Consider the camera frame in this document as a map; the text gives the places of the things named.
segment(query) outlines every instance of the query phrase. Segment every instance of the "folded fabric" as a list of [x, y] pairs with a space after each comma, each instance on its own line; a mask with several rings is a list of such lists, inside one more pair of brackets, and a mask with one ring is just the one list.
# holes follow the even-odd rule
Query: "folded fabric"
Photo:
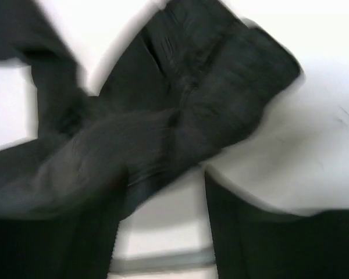
[[[251, 135], [266, 104], [301, 73], [272, 37], [219, 1], [172, 0], [123, 52], [99, 97], [88, 97], [77, 83], [77, 62], [31, 0], [1, 1], [0, 22], [0, 60], [18, 57], [31, 66], [39, 121], [37, 140], [0, 151], [0, 218], [70, 218], [64, 234], [63, 222], [49, 230], [64, 244], [62, 255], [81, 262], [93, 250], [85, 235], [99, 246], [115, 237], [107, 232], [118, 210], [106, 203], [116, 202], [119, 188], [129, 185], [128, 216], [199, 162]], [[13, 231], [21, 223], [2, 222], [1, 229]], [[30, 243], [34, 227], [26, 228], [23, 243]], [[31, 266], [34, 251], [29, 244], [21, 262]], [[57, 278], [80, 273], [70, 261]], [[17, 271], [26, 275], [26, 265]], [[97, 273], [81, 274], [99, 279]]]

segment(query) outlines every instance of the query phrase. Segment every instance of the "white wall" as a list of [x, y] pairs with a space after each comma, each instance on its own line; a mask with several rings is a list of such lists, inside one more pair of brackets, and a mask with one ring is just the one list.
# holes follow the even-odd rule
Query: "white wall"
[[[122, 32], [153, 7], [150, 0], [38, 2], [86, 68], [85, 86], [92, 94], [106, 72], [99, 63], [111, 43], [119, 53]], [[349, 207], [349, 0], [225, 2], [288, 47], [306, 79], [273, 102], [256, 136], [212, 164], [242, 189], [287, 211]], [[21, 71], [0, 69], [0, 145], [32, 137], [33, 92]], [[117, 256], [208, 246], [204, 207], [202, 180], [193, 172], [124, 222]]]

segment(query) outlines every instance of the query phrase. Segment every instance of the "black fabric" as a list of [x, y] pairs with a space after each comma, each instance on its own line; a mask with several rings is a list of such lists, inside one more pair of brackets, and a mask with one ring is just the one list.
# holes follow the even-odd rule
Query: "black fabric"
[[247, 138], [301, 73], [217, 0], [170, 1], [99, 97], [79, 87], [78, 63], [31, 0], [0, 1], [0, 24], [0, 60], [31, 66], [39, 119], [38, 139], [0, 151], [0, 278], [105, 278], [121, 207], [128, 216]]
[[214, 169], [206, 200], [220, 279], [349, 278], [349, 210], [312, 217], [266, 212]]

